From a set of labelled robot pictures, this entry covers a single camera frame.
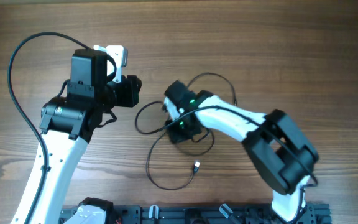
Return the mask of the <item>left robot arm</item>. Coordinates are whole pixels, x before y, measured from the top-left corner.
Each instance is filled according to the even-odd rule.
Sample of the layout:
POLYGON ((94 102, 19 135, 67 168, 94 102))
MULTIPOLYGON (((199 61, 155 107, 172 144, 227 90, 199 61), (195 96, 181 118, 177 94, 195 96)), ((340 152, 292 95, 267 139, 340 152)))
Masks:
POLYGON ((121 45, 78 49, 71 58, 66 96, 57 95, 41 109, 41 146, 13 223, 57 223, 74 170, 96 128, 117 120, 112 109, 139 102, 141 80, 124 76, 127 49, 121 45))

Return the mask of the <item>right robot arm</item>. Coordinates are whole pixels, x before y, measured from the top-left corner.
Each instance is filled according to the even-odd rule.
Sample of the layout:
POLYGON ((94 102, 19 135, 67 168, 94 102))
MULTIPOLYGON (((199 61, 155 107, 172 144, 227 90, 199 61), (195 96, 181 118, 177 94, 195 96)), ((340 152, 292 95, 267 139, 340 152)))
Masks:
POLYGON ((300 219, 306 209, 305 189, 318 184, 313 170, 319 155, 289 115, 278 109, 269 114, 247 111, 209 91, 194 93, 178 80, 164 95, 170 124, 181 140, 206 128, 239 141, 273 190, 275 214, 287 223, 300 219))

